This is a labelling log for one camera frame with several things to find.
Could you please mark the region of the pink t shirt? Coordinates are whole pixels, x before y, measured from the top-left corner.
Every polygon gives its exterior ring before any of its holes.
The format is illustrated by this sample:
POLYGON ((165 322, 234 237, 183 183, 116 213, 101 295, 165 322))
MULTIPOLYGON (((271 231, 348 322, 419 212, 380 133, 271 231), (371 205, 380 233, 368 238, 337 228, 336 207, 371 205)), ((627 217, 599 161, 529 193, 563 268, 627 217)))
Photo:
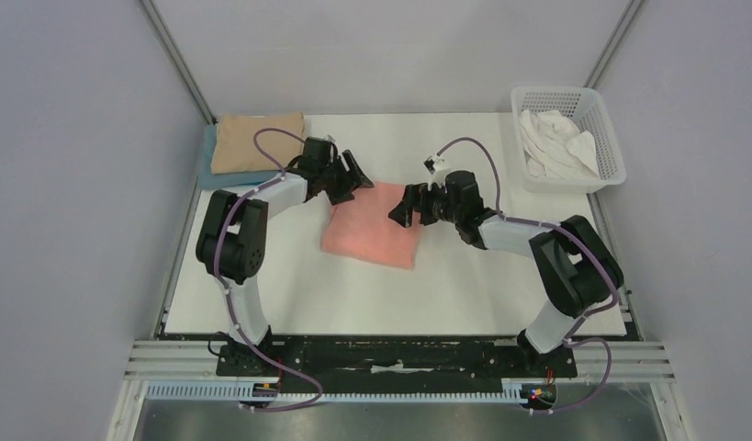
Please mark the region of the pink t shirt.
POLYGON ((421 227, 415 220, 404 228, 388 217, 402 200, 404 189, 376 182, 372 188, 355 190, 353 200, 331 208, 321 250, 371 264, 413 269, 421 227))

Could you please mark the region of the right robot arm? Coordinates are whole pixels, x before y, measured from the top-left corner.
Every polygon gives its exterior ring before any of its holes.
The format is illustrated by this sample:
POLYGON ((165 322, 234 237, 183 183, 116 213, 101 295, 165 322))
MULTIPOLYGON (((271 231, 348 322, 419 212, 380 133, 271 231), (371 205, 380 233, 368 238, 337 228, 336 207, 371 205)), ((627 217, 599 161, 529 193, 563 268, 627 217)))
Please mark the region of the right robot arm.
POLYGON ((549 368, 588 317, 619 303, 623 272, 585 217, 550 223, 506 216, 485 205, 471 172, 454 171, 441 185, 407 185, 388 216, 403 228, 450 222, 471 246, 533 259, 547 301, 517 336, 517 364, 529 375, 549 368))

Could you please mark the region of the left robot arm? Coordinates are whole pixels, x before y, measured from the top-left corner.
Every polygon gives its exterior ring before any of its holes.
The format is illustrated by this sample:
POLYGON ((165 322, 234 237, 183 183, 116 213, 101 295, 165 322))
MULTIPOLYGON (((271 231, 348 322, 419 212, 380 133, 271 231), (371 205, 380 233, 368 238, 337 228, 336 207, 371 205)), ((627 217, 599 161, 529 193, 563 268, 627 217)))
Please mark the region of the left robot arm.
POLYGON ((196 241, 196 259, 217 281, 230 322, 227 356, 239 356, 253 375, 275 366, 272 334, 264 315, 257 275, 266 257, 268 222, 276 215, 325 194, 332 206, 354 200, 360 188, 372 188, 354 155, 333 141, 308 137, 302 152, 278 173, 242 195, 217 190, 196 241))

